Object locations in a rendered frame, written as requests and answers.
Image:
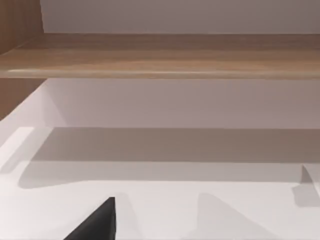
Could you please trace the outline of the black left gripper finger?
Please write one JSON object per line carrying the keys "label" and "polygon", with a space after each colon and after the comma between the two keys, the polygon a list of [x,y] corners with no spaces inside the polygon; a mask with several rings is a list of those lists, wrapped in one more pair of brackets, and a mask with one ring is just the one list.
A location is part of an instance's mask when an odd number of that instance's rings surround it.
{"label": "black left gripper finger", "polygon": [[109,197],[63,240],[116,240],[116,198]]}

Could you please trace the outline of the wooden open shelf unit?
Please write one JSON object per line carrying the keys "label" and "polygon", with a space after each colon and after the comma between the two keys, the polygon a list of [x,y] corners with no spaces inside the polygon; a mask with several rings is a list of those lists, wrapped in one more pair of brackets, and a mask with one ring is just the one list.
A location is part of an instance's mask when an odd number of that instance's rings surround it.
{"label": "wooden open shelf unit", "polygon": [[320,79],[320,0],[0,0],[0,79]]}

